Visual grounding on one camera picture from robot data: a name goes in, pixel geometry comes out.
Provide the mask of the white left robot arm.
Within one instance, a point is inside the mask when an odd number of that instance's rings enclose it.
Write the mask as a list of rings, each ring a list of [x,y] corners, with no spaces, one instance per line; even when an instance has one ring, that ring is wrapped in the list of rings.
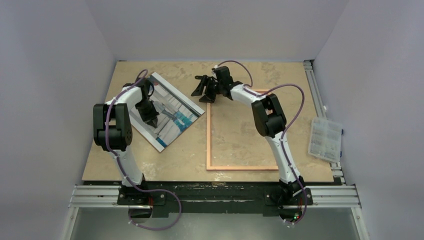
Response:
[[[133,131],[130,110],[138,110],[142,121],[156,128],[158,111],[150,96],[155,88],[145,77],[138,77],[133,84],[126,84],[122,91],[106,103],[93,106],[93,140],[97,146],[108,152],[122,176],[123,198],[129,197],[138,205],[146,203],[154,189],[147,189],[144,174],[137,167],[130,148]]]

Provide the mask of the pink picture frame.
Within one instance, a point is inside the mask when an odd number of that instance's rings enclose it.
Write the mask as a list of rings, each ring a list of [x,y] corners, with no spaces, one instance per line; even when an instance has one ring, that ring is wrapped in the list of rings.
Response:
[[[239,90],[231,100],[219,97],[207,104],[207,171],[277,171],[272,149],[254,122],[252,103],[257,100]]]

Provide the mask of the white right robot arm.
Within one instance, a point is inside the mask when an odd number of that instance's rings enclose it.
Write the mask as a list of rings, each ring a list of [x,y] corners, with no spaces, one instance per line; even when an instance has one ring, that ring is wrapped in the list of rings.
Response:
[[[258,93],[248,89],[247,84],[233,80],[227,66],[215,66],[213,75],[196,75],[199,81],[191,96],[199,96],[201,103],[214,103],[218,95],[237,101],[251,108],[257,132],[266,139],[279,173],[279,205],[292,204],[296,200],[307,205],[311,200],[300,171],[295,166],[287,140],[287,131],[292,125],[280,104],[278,97],[270,89]]]

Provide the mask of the glossy printed photo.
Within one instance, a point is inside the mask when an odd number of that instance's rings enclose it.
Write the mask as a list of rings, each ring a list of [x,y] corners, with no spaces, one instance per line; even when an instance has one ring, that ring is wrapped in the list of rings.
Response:
[[[205,111],[158,73],[152,73],[148,80],[153,84],[150,100],[158,112],[157,126],[144,123],[135,108],[130,110],[129,118],[132,126],[161,153]]]

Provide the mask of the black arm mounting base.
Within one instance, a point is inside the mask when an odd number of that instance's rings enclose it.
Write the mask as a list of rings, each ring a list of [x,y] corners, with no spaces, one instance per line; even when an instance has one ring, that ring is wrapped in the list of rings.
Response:
[[[122,197],[118,188],[117,204],[135,209],[147,207],[153,218],[166,218],[170,214],[260,214],[264,217],[282,217],[297,220],[306,207],[314,204],[311,197],[307,205],[296,197],[286,205],[279,205],[279,182],[196,182],[196,181],[145,181],[149,194],[127,194]]]

